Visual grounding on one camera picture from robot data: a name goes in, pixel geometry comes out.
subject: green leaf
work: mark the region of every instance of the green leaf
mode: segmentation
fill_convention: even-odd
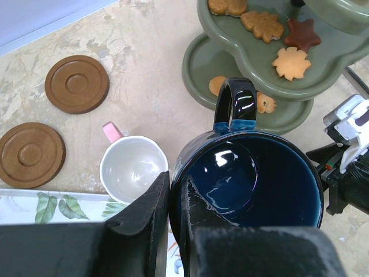
[[[105,219],[109,219],[112,216],[116,215],[118,212],[122,211],[126,207],[127,205],[124,205],[113,199],[109,199],[108,203],[105,206],[105,210],[103,211],[103,214],[101,216]]]
[[[64,195],[64,199],[59,202],[59,210],[63,216],[69,219],[89,219],[85,213],[82,212],[77,199],[69,195]]]
[[[54,216],[58,199],[43,192],[38,192],[37,196],[39,202],[36,208],[35,223],[48,223]]]

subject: mug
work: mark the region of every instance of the mug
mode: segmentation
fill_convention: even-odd
[[[170,191],[176,239],[181,230],[180,188],[187,182],[223,219],[237,226],[321,225],[323,189],[315,167],[289,141],[254,130],[256,112],[252,82],[225,80],[213,130],[191,140],[176,161]]]
[[[131,204],[168,170],[167,157],[153,140],[124,137],[112,122],[106,123],[103,131],[111,145],[100,163],[100,180],[114,200]]]

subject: cookie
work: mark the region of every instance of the cookie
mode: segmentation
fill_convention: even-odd
[[[215,15],[239,17],[246,12],[247,0],[208,0],[209,10]]]
[[[307,53],[311,46],[322,43],[321,38],[314,32],[314,20],[307,19],[300,22],[291,18],[287,21],[289,35],[283,40],[287,46],[295,46]]]
[[[270,114],[274,112],[277,105],[276,105],[276,101],[273,98],[266,96],[260,91],[258,91],[257,97],[258,97],[258,112],[259,113]]]
[[[283,25],[278,22],[278,14],[247,12],[241,15],[241,22],[257,39],[266,43],[280,39],[284,32]]]
[[[307,54],[298,50],[296,47],[282,48],[278,51],[278,58],[272,62],[277,68],[279,77],[284,76],[287,80],[292,81],[293,78],[301,79],[304,72],[311,66],[311,62],[306,60]]]
[[[220,87],[225,79],[227,78],[224,76],[217,76],[217,77],[212,78],[209,83],[210,92],[218,97],[219,92],[220,92]]]

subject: pink handle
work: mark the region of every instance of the pink handle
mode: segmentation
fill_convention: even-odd
[[[119,131],[119,129],[111,121],[103,126],[103,131],[111,143],[114,143],[123,137],[121,131]]]

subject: light blue surface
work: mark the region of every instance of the light blue surface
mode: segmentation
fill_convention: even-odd
[[[117,0],[0,0],[0,55],[114,2]]]

